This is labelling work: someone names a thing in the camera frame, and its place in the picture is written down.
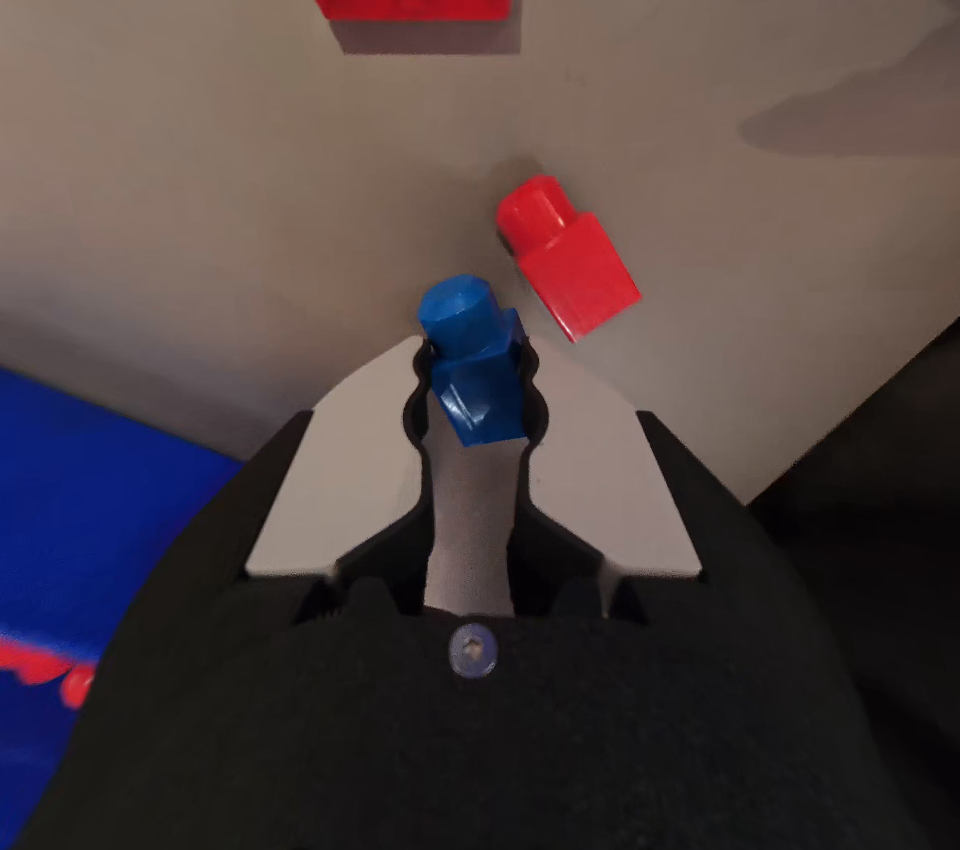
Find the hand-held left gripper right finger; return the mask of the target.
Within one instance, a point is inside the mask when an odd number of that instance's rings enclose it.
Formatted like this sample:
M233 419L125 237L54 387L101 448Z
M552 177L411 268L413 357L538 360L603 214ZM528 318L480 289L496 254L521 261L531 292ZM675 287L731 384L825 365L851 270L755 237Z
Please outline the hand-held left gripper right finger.
M641 587L702 561L637 411L546 339L520 355L521 453L511 527L517 616L645 616Z

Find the blue single-stud toy block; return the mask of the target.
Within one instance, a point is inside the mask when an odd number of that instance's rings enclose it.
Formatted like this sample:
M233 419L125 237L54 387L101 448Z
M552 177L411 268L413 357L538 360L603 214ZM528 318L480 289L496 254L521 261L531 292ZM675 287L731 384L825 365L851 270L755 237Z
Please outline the blue single-stud toy block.
M417 317L433 351L431 388L462 446L524 437L518 311L500 307L485 279L461 274L429 289Z

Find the red single-stud toy block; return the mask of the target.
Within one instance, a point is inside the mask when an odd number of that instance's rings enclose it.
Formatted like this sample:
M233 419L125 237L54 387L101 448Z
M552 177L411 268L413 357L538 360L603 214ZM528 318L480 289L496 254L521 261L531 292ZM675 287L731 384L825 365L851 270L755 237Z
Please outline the red single-stud toy block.
M558 180L537 174L504 197L499 234L564 335L578 342L642 301L600 220Z

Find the blue plastic bin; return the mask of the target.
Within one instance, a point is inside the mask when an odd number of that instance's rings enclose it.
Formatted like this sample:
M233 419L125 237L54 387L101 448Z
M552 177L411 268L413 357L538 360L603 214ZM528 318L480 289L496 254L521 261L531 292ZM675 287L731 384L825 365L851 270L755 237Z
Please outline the blue plastic bin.
M3 369L1 632L105 651L168 547L241 467ZM2 848L38 804L78 713L54 684L1 674Z

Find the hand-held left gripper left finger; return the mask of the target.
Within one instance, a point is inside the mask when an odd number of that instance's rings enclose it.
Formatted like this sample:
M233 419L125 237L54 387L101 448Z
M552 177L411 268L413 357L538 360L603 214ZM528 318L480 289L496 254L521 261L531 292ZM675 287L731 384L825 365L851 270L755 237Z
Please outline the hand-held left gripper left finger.
M399 611L423 611L436 541L430 369L430 344L409 337L318 401L246 559L251 578L317 579L337 595L373 578Z

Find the grey desk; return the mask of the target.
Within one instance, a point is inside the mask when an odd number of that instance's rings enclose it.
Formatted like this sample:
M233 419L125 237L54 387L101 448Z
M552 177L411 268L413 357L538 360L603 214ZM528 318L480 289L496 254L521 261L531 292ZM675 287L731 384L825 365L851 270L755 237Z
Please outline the grey desk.
M253 448L438 279L523 295L493 214L542 168L644 294L574 357L761 490L958 310L958 0L521 9L488 52L2 0L2 356Z

